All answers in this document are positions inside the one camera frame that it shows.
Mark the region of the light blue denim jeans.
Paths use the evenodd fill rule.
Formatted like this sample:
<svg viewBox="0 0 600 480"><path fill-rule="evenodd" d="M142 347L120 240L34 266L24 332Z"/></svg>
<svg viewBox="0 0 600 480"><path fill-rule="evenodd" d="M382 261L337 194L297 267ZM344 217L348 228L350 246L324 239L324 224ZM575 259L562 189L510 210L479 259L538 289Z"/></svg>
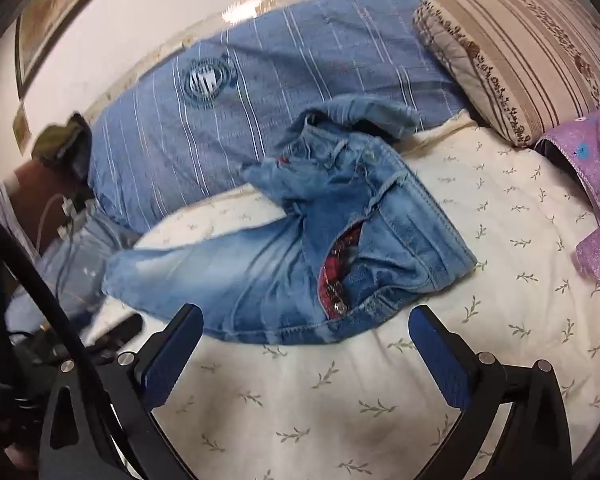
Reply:
<svg viewBox="0 0 600 480"><path fill-rule="evenodd" d="M242 177L283 217L202 242L119 252L105 294L170 320L184 304L215 339L332 344L453 285L476 257L396 144L416 112L337 96L302 112Z"/></svg>

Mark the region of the blue striped pillow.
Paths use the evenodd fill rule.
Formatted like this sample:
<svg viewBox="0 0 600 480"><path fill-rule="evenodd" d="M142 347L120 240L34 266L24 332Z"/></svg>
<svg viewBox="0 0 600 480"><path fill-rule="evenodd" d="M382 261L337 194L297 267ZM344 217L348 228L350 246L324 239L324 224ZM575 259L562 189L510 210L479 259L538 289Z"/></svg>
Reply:
<svg viewBox="0 0 600 480"><path fill-rule="evenodd" d="M242 184L239 168L274 152L301 112L343 94L403 103L419 129L467 107L419 42L419 0L306 0L173 55L93 126L88 184L135 232Z"/></svg>

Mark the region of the olive green cap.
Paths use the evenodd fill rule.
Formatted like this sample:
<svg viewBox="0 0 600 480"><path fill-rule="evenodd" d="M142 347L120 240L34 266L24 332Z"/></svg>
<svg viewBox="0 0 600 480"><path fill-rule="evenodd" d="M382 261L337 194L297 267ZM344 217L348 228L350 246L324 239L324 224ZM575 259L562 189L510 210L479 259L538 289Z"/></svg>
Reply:
<svg viewBox="0 0 600 480"><path fill-rule="evenodd" d="M90 169L92 130L80 113L65 125L51 124L36 138L31 157L46 166L66 170L85 183Z"/></svg>

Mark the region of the beige striped floral pillow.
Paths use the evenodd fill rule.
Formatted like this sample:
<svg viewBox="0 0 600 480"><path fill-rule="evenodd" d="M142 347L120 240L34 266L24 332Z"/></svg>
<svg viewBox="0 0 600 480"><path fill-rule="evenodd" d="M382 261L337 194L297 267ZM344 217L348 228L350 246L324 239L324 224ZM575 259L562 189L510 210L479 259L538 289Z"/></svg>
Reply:
<svg viewBox="0 0 600 480"><path fill-rule="evenodd" d="M600 18L577 0L425 0L413 24L516 148L600 106Z"/></svg>

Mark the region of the framed wall picture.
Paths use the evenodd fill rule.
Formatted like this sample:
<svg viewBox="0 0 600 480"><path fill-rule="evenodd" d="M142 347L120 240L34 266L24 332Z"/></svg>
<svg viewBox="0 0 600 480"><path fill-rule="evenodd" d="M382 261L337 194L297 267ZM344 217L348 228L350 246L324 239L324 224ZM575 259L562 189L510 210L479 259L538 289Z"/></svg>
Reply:
<svg viewBox="0 0 600 480"><path fill-rule="evenodd" d="M91 0L30 0L16 19L15 74L22 100L50 50Z"/></svg>

